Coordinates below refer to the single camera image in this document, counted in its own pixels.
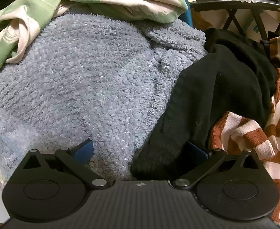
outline circular pad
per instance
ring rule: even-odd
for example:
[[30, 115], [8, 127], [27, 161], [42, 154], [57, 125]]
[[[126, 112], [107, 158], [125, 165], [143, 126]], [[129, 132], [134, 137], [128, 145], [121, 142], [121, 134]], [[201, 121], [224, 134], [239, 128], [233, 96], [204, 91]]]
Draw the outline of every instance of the circular pad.
[[59, 185], [50, 180], [37, 180], [27, 184], [24, 193], [34, 200], [46, 200], [55, 196], [59, 192]]
[[248, 200], [257, 195], [258, 188], [249, 181], [231, 180], [223, 185], [223, 192], [236, 200]]

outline black plastic device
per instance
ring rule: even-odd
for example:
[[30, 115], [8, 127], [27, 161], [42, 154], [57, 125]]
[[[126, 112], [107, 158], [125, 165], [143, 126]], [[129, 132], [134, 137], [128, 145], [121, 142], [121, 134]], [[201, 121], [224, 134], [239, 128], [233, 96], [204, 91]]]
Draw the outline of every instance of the black plastic device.
[[112, 182], [69, 151], [27, 153], [3, 190], [2, 229], [279, 228], [279, 192], [254, 151], [215, 151], [173, 181]]

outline metal frame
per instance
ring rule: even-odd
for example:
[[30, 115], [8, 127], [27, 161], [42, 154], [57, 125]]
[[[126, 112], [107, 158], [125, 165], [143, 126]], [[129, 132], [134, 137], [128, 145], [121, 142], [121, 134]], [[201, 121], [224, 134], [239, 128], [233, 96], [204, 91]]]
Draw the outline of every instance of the metal frame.
[[[240, 0], [196, 0], [196, 2], [190, 3], [190, 7], [194, 8], [198, 12], [225, 9], [228, 12], [228, 18], [223, 26], [223, 29], [228, 29], [229, 25], [233, 21], [239, 33], [243, 36], [245, 35], [245, 32], [243, 31], [237, 18], [235, 17], [235, 14], [238, 9], [250, 9], [257, 23], [261, 37], [264, 40], [267, 40], [268, 37], [260, 16], [261, 10], [272, 10], [280, 12], [280, 2], [274, 2], [271, 0], [262, 0], [258, 3], [242, 3]], [[280, 22], [275, 33], [280, 35]]]

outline blue fuzzy blanket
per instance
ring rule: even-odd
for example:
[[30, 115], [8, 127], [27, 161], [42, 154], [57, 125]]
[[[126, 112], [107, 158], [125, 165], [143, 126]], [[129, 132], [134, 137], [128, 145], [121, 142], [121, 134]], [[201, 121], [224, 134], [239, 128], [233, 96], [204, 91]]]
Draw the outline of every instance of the blue fuzzy blanket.
[[130, 179], [129, 163], [165, 111], [179, 73], [205, 55], [180, 20], [128, 23], [74, 7], [0, 71], [0, 182], [29, 149], [94, 143], [92, 170]]

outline logo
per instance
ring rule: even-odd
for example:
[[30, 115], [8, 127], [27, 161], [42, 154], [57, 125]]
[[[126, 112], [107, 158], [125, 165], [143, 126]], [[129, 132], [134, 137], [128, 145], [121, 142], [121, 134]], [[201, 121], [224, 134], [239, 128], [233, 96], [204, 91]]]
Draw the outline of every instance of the logo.
[[145, 186], [146, 184], [145, 183], [137, 183], [136, 184], [138, 187], [143, 187], [143, 186]]

